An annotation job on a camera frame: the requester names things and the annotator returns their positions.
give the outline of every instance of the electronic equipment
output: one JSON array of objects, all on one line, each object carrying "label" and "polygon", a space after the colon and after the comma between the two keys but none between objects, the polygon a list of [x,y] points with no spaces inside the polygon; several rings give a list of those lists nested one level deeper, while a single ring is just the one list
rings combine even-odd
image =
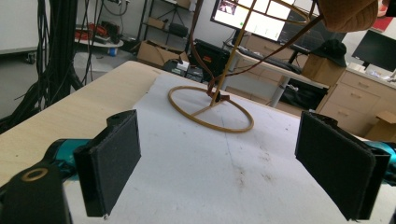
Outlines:
[{"label": "electronic equipment", "polygon": [[180,69],[179,64],[183,64],[183,61],[181,61],[181,60],[179,61],[176,59],[168,60],[163,65],[163,71],[176,74],[180,77],[184,77],[184,76],[186,76],[186,71],[184,71],[183,69]]},{"label": "electronic equipment", "polygon": [[[301,16],[298,15],[296,12],[291,11],[288,16],[288,20],[300,21]],[[286,24],[283,26],[278,42],[280,44],[287,43],[303,28],[304,27],[302,25],[296,25],[286,22]],[[290,48],[300,51],[302,53],[309,53],[309,51],[319,48],[326,40],[338,39],[339,41],[342,41],[345,35],[346,35],[345,33],[334,33],[328,31],[324,26],[323,22],[321,21],[318,24],[316,24],[314,27],[312,27],[309,31],[305,32],[300,38],[298,38],[290,46]]]},{"label": "electronic equipment", "polygon": [[185,78],[194,80],[196,82],[202,82],[202,78],[204,77],[204,73],[202,72],[202,69],[199,67],[189,67],[187,70],[187,74]]},{"label": "electronic equipment", "polygon": [[140,160],[135,110],[106,120],[93,139],[59,139],[0,188],[0,223],[73,223],[63,182],[78,174],[88,217],[106,217]]},{"label": "electronic equipment", "polygon": [[328,91],[327,88],[318,88],[292,78],[288,85],[293,88],[286,88],[279,101],[302,110],[316,110]]},{"label": "electronic equipment", "polygon": [[[283,2],[292,5],[294,0],[283,0]],[[251,7],[252,1],[239,0],[238,4]],[[258,0],[254,9],[264,12],[267,5],[268,1]],[[288,7],[281,6],[276,2],[271,2],[268,9],[269,15],[281,19],[286,19],[289,12],[290,9]],[[210,20],[234,29],[241,29],[247,14],[248,10],[245,8],[238,7],[226,0],[216,0]],[[275,20],[253,11],[245,30],[254,35],[277,41],[284,24],[284,21]]]},{"label": "electronic equipment", "polygon": [[[199,57],[205,63],[208,69],[213,73],[214,77],[222,74],[225,64],[230,58],[230,51],[226,49],[221,49],[217,46],[211,45],[203,40],[194,40],[195,49],[198,52]],[[199,66],[197,59],[195,59],[193,54],[189,54],[189,60],[191,65]],[[203,81],[209,81],[210,75],[204,71]]]},{"label": "electronic equipment", "polygon": [[189,28],[184,25],[171,22],[169,24],[169,33],[179,37],[186,37],[189,33]]},{"label": "electronic equipment", "polygon": [[368,30],[352,57],[363,61],[363,66],[373,64],[393,72],[396,68],[396,40]]}]

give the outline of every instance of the desk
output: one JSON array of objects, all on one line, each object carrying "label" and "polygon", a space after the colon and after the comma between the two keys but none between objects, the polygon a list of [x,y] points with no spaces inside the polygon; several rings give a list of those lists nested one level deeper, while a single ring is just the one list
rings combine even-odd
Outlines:
[{"label": "desk", "polygon": [[[141,161],[106,221],[85,217],[79,183],[66,183],[75,223],[349,223],[295,160],[297,117],[235,96],[256,121],[248,134],[208,136],[207,128],[192,123],[191,135],[185,125],[192,121],[169,110],[166,95],[150,88],[159,77],[177,78],[175,84],[189,80],[162,73],[125,63],[0,135],[0,183],[39,161],[53,141],[93,138],[107,117],[136,106]],[[155,133],[161,125],[174,138]],[[371,220],[361,223],[388,223],[395,198],[396,188],[382,186]]]},{"label": "desk", "polygon": [[[230,66],[230,73],[234,72],[234,67],[238,60],[243,60],[245,63],[248,64],[255,64],[259,60],[251,58],[247,55],[242,54],[237,50],[235,52],[235,57],[233,57],[233,62],[232,65]],[[274,66],[269,63],[260,63],[258,65],[259,67],[262,67],[267,70],[274,71],[276,73],[279,73],[282,76],[282,79],[278,83],[277,86],[273,85],[263,85],[261,82],[257,82],[257,80],[251,80],[250,78],[243,78],[241,75],[235,76],[235,77],[227,77],[224,81],[223,86],[221,87],[223,90],[227,88],[227,86],[232,86],[235,85],[235,87],[238,90],[241,91],[247,91],[251,92],[251,90],[258,90],[260,95],[263,96],[271,96],[270,104],[269,106],[271,107],[276,107],[277,103],[279,102],[280,97],[282,96],[284,90],[287,88],[287,85],[289,83],[289,80],[291,78],[302,81],[303,83],[309,84],[311,86],[317,87],[317,88],[322,88],[322,89],[329,89],[329,86],[317,83],[315,81],[310,80],[307,77],[303,77],[302,75],[295,74],[291,71],[285,70],[283,68]]]}]

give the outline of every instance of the computer monitor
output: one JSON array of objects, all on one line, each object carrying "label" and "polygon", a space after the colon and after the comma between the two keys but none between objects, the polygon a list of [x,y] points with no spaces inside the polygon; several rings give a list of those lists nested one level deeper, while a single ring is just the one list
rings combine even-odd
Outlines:
[{"label": "computer monitor", "polygon": [[[296,12],[291,11],[288,20],[290,21],[300,21],[301,16]],[[302,25],[296,25],[287,22],[282,29],[280,37],[278,39],[280,44],[284,44],[292,39],[298,32],[300,32],[304,27]],[[302,53],[309,53],[313,49],[320,47],[323,42],[329,39],[338,39],[342,41],[345,37],[345,33],[335,33],[330,32],[326,29],[323,22],[320,21],[309,31],[305,32],[299,39],[297,39],[290,47],[292,49],[300,49]]]},{"label": "computer monitor", "polygon": [[371,63],[393,72],[396,68],[396,40],[368,30],[352,57],[363,61],[363,66]]},{"label": "computer monitor", "polygon": [[[251,7],[252,5],[251,0],[239,0],[237,2],[245,7]],[[294,0],[283,0],[283,2],[291,5],[294,3]],[[258,0],[254,9],[264,12],[268,4],[270,4],[267,12],[269,15],[281,19],[286,19],[288,17],[290,9],[273,1]],[[245,22],[247,14],[247,9],[239,7],[231,1],[216,0],[210,20],[240,30]],[[272,19],[257,12],[252,12],[245,30],[254,35],[277,41],[284,24],[284,21]]]},{"label": "computer monitor", "polygon": [[[230,51],[221,49],[200,39],[194,40],[194,46],[201,60],[213,73],[212,75],[214,77],[221,75],[225,64],[230,58]],[[189,55],[189,60],[191,65],[199,66],[198,61],[193,54]],[[204,71],[203,81],[210,81],[210,79],[211,76],[206,71]]]}]

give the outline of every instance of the floor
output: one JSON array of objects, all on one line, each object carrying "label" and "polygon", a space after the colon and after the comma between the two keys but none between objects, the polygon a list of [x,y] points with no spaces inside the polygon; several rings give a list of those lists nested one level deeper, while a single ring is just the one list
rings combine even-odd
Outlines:
[{"label": "floor", "polygon": [[[85,46],[78,46],[74,66],[82,80],[88,58]],[[92,51],[92,72],[88,74],[87,83],[107,73],[113,68],[135,56],[127,51],[118,50],[117,56],[109,56],[106,49],[95,48]],[[22,96],[37,82],[35,64],[26,60],[27,53],[0,55],[0,119],[12,114],[20,104]]]}]

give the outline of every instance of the shelving unit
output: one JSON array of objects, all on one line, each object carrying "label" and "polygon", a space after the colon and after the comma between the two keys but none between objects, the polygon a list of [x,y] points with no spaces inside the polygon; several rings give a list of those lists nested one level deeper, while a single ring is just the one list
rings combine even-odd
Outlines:
[{"label": "shelving unit", "polygon": [[[156,5],[156,2],[163,2],[163,3],[165,3],[166,5],[169,5],[169,8],[167,9],[167,11],[162,10],[162,14],[158,13],[158,10],[154,12],[153,9],[155,8],[154,5]],[[183,17],[180,15],[180,12],[179,12],[180,10],[189,11],[189,9],[186,8],[186,7],[182,7],[182,6],[178,5],[177,3],[174,3],[173,1],[168,1],[168,0],[153,0],[153,1],[150,3],[148,0],[145,0],[144,9],[146,9],[147,7],[149,7],[148,18],[151,17],[151,18],[155,18],[155,19],[157,19],[157,20],[165,20],[165,19],[168,19],[168,22],[167,22],[168,24],[170,24],[170,23],[178,23],[178,24],[181,24],[181,25],[186,26],[186,27],[188,27],[188,28],[189,28],[189,26],[190,26],[190,25],[187,25],[187,24],[184,22],[184,20],[185,20],[186,18],[183,18]],[[146,40],[146,39],[147,39],[149,29],[152,29],[152,28],[153,28],[153,29],[156,29],[156,30],[161,30],[161,31],[163,31],[163,32],[166,34],[165,44],[168,44],[170,35],[172,35],[172,36],[176,36],[176,37],[178,37],[178,38],[183,38],[183,39],[185,39],[185,40],[187,41],[186,49],[187,49],[187,47],[188,47],[188,37],[189,37],[189,34],[187,34],[186,36],[179,36],[179,35],[173,34],[172,32],[169,32],[168,26],[165,26],[163,29],[161,29],[161,28],[159,28],[159,27],[151,26],[151,25],[149,25],[149,24],[147,23],[147,19],[145,19],[145,14],[142,15],[141,24],[140,24],[140,27],[139,27],[139,33],[138,33],[139,38],[140,38],[140,36],[142,35],[143,26],[146,26],[146,29],[144,30],[144,34],[143,34],[143,40]]]}]

